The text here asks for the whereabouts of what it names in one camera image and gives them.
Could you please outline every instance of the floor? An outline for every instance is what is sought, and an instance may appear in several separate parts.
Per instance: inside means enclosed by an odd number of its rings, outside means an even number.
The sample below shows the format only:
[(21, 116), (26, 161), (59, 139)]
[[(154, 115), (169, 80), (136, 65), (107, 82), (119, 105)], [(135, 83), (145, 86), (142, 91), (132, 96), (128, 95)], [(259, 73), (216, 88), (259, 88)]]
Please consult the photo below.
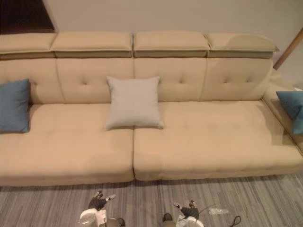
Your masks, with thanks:
[(302, 227), (303, 172), (290, 175), (54, 187), (0, 188), (0, 227), (78, 227), (79, 215), (94, 193), (117, 194), (107, 205), (110, 217), (127, 227), (161, 227), (162, 216), (179, 211), (173, 201), (194, 199), (200, 210), (227, 209), (228, 214), (200, 214), (205, 227)]

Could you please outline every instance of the upholstery fabric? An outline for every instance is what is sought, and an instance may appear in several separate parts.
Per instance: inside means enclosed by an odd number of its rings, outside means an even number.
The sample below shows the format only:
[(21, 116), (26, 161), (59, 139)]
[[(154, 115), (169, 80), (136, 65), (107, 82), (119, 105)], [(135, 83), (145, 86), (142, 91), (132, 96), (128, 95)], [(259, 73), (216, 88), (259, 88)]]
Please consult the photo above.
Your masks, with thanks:
[(29, 80), (0, 85), (0, 133), (28, 132)]
[(201, 101), (259, 100), (269, 82), (270, 59), (210, 58)]
[(149, 31), (134, 35), (135, 57), (205, 57), (208, 43), (199, 32)]
[(133, 79), (133, 59), (57, 59), (66, 103), (110, 103), (107, 76)]
[(0, 60), (55, 58), (54, 52), (30, 52), (30, 53), (0, 53)]
[(262, 35), (245, 33), (208, 33), (205, 35), (212, 51), (233, 50), (274, 52), (279, 49)]
[(1, 185), (133, 180), (133, 130), (104, 131), (109, 107), (33, 105), (29, 133), (1, 135)]
[(0, 84), (28, 78), (34, 104), (64, 103), (56, 59), (0, 61), (0, 72)]
[(205, 79), (205, 58), (134, 59), (134, 77), (160, 77), (159, 102), (198, 101)]
[(134, 130), (138, 180), (295, 172), (303, 157), (262, 101), (160, 103), (165, 129)]
[(276, 95), (276, 91), (295, 91), (295, 89), (287, 80), (282, 77), (279, 72), (273, 70), (270, 76), (270, 83), (262, 97), (262, 100), (267, 104), (275, 117), (280, 121), (286, 132), (290, 134), (294, 142), (299, 147), (301, 155), (303, 156), (303, 136), (294, 135), (292, 133), (292, 119), (282, 107), (278, 96)]
[(277, 91), (276, 94), (293, 119), (293, 134), (303, 136), (303, 91)]
[(209, 51), (207, 58), (265, 58), (270, 59), (273, 52), (250, 52), (250, 51)]
[(0, 35), (1, 59), (6, 59), (6, 54), (50, 52), (56, 35), (55, 33)]
[(159, 77), (128, 80), (107, 77), (107, 81), (111, 92), (107, 130), (122, 126), (163, 127), (158, 108)]
[(126, 32), (60, 32), (52, 50), (59, 58), (131, 57), (132, 36)]

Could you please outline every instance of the light gray cushion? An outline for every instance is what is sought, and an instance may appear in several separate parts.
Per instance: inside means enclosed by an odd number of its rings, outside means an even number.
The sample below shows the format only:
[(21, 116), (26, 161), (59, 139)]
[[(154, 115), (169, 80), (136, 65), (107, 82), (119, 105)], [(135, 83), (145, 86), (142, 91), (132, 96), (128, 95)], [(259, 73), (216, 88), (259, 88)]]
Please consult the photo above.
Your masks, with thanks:
[(105, 129), (122, 126), (162, 128), (157, 93), (159, 79), (119, 80), (107, 77), (111, 107)]

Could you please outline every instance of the sofa armrest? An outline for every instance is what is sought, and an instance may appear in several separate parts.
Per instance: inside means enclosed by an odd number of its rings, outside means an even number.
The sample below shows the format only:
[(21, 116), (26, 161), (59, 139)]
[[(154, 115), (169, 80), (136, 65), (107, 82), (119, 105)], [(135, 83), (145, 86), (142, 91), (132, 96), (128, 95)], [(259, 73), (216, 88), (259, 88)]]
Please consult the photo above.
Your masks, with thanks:
[(265, 91), (262, 100), (267, 104), (272, 113), (289, 133), (290, 137), (299, 147), (301, 155), (303, 155), (303, 136), (293, 135), (293, 121), (281, 106), (279, 98), (276, 95), (276, 91), (295, 91), (295, 88), (285, 80), (279, 72), (273, 69), (268, 88)]

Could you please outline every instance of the wall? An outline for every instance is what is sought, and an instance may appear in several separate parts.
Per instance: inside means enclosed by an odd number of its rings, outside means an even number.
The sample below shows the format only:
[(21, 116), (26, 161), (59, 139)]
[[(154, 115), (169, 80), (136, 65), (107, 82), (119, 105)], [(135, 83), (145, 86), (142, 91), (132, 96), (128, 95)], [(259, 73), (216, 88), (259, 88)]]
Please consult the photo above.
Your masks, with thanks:
[(57, 31), (257, 33), (280, 52), (303, 25), (303, 0), (43, 0)]
[(293, 85), (303, 89), (303, 41), (278, 69)]

